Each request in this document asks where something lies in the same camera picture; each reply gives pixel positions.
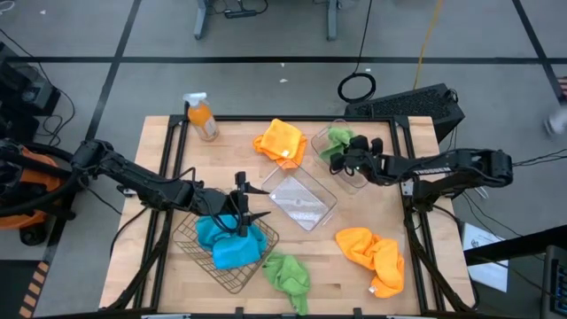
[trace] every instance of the lime green towel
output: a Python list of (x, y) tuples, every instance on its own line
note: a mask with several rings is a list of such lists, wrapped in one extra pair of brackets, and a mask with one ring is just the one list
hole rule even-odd
[(309, 273), (295, 257), (271, 253), (264, 262), (264, 276), (280, 292), (285, 292), (299, 315), (307, 314), (307, 292), (311, 288)]
[(325, 161), (325, 163), (330, 163), (330, 156), (335, 153), (342, 153), (345, 147), (348, 146), (351, 138), (354, 137), (354, 132), (347, 128), (329, 128), (329, 147), (322, 151), (319, 157)]

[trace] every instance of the white spray nozzle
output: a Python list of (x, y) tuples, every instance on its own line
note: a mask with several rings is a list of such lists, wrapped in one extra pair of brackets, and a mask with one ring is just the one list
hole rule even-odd
[(199, 101), (204, 99), (206, 99), (205, 92), (183, 94), (183, 100), (189, 103), (190, 106), (198, 106)]

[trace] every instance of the metal wire basket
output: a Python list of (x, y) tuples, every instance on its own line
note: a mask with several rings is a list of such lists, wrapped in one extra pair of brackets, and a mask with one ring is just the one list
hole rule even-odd
[(267, 240), (266, 250), (261, 255), (260, 260), (239, 268), (219, 270), (214, 266), (212, 253), (204, 250), (198, 244), (198, 234), (195, 229), (197, 220), (198, 216), (189, 214), (175, 230), (173, 240), (217, 283), (233, 294), (239, 293), (246, 286), (280, 238), (276, 231), (265, 222), (261, 220), (254, 221), (254, 225), (260, 229)]

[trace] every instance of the gray floor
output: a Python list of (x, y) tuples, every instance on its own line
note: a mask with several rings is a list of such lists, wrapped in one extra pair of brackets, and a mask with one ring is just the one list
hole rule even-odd
[[(247, 0), (261, 8), (262, 1)], [(194, 1), (143, 0), (125, 49), (125, 56), (356, 56), (368, 0), (350, 0), (339, 12), (338, 39), (326, 41), (325, 6), (307, 0), (269, 0), (265, 14), (251, 19), (209, 17), (206, 36), (192, 37)], [(133, 1), (19, 0), (0, 16), (0, 28), (36, 56), (112, 57)], [(234, 1), (227, 0), (230, 6)], [(567, 57), (562, 0), (523, 1), (522, 4), (548, 57)], [(434, 0), (375, 1), (365, 56), (417, 57), (429, 25)], [(219, 1), (217, 8), (222, 9)], [(511, 1), (452, 0), (445, 3), (428, 44), (428, 57), (535, 58), (536, 53)], [(44, 64), (51, 80), (67, 92), (77, 114), (62, 131), (61, 147), (70, 152), (85, 137), (110, 65)], [(127, 158), (136, 153), (144, 116), (180, 113), (181, 96), (206, 91), (216, 113), (341, 114), (336, 93), (340, 80), (354, 64), (121, 64), (97, 138), (108, 140)], [(377, 96), (411, 89), (416, 66), (371, 64)], [(567, 75), (567, 66), (554, 66)], [(458, 91), (467, 118), (459, 126), (459, 147), (502, 149), (514, 159), (564, 148), (567, 136), (549, 140), (541, 120), (559, 107), (539, 65), (425, 65), (420, 86), (444, 82)], [(364, 88), (353, 83), (352, 95)], [(56, 113), (65, 118), (70, 105), (62, 98)], [(128, 116), (129, 122), (121, 121)], [(472, 197), (484, 211), (522, 234), (567, 222), (563, 189), (564, 162), (515, 171), (515, 182), (488, 190), (490, 198)], [(113, 183), (101, 178), (93, 187), (111, 203), (123, 199)], [(459, 217), (481, 226), (462, 199), (454, 202)], [(74, 203), (79, 213), (66, 225), (57, 255), (36, 311), (58, 315), (92, 311), (105, 280), (108, 249), (118, 216), (89, 194)], [(503, 227), (483, 217), (483, 223), (503, 237)], [(18, 244), (16, 232), (0, 233), (0, 259), (37, 259), (44, 246)], [(541, 262), (522, 258), (511, 262), (532, 280), (541, 280)], [(509, 275), (509, 293), (480, 286), (481, 309), (507, 315), (537, 316), (540, 292)]]

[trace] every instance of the orange spray bottle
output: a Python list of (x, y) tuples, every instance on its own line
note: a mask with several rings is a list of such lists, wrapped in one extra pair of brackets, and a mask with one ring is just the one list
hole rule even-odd
[(183, 95), (185, 107), (189, 109), (187, 114), (191, 126), (195, 128), (202, 140), (213, 141), (219, 135), (219, 128), (205, 99), (205, 92)]

